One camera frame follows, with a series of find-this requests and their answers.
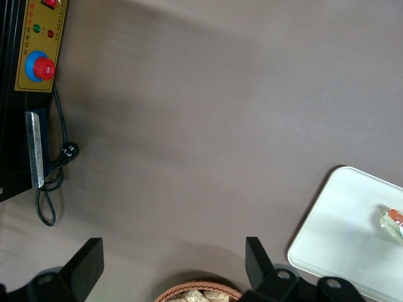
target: yellow control panel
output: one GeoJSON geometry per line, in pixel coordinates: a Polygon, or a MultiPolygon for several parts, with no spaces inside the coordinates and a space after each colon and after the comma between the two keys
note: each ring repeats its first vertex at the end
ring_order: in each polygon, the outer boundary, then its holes
{"type": "Polygon", "coordinates": [[[26,0],[14,89],[52,92],[67,0],[26,0]]]}

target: screw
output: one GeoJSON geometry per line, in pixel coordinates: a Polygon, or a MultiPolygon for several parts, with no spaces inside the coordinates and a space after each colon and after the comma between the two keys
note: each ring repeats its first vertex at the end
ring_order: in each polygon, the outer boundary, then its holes
{"type": "Polygon", "coordinates": [[[330,286],[331,288],[336,288],[336,289],[341,288],[341,284],[340,284],[340,282],[337,281],[337,280],[328,279],[328,280],[326,280],[326,283],[327,283],[327,285],[330,286]]]}
{"type": "Polygon", "coordinates": [[[290,274],[287,271],[278,271],[277,276],[280,279],[290,279],[291,278],[290,274]]]}
{"type": "Polygon", "coordinates": [[[46,284],[53,279],[53,274],[44,275],[42,278],[38,280],[38,285],[46,284]]]}

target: green indicator light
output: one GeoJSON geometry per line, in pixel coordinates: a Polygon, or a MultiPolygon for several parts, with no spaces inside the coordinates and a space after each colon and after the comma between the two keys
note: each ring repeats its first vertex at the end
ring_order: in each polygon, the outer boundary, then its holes
{"type": "Polygon", "coordinates": [[[40,32],[40,25],[35,24],[35,25],[33,26],[33,31],[34,31],[35,33],[39,33],[39,32],[40,32]]]}

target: blue button ring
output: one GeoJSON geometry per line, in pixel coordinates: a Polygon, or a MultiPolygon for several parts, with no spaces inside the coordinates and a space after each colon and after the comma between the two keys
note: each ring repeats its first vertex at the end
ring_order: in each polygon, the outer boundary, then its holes
{"type": "Polygon", "coordinates": [[[35,76],[35,74],[33,73],[33,65],[35,64],[35,61],[40,57],[47,58],[48,56],[44,52],[41,52],[39,50],[35,50],[34,52],[30,53],[28,58],[26,58],[25,73],[26,73],[26,76],[29,78],[29,80],[31,80],[33,82],[41,82],[42,81],[42,79],[37,78],[35,76]]]}

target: emergency stop button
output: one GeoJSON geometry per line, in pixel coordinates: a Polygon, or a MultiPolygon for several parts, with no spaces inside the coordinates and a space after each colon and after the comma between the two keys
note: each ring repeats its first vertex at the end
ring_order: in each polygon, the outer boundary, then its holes
{"type": "Polygon", "coordinates": [[[49,81],[53,76],[55,75],[55,64],[52,62],[52,60],[45,58],[45,57],[39,57],[33,64],[33,73],[35,74],[35,77],[49,81]]]}
{"type": "Polygon", "coordinates": [[[25,62],[25,74],[33,82],[49,81],[55,75],[56,67],[46,53],[32,52],[25,62]]]}

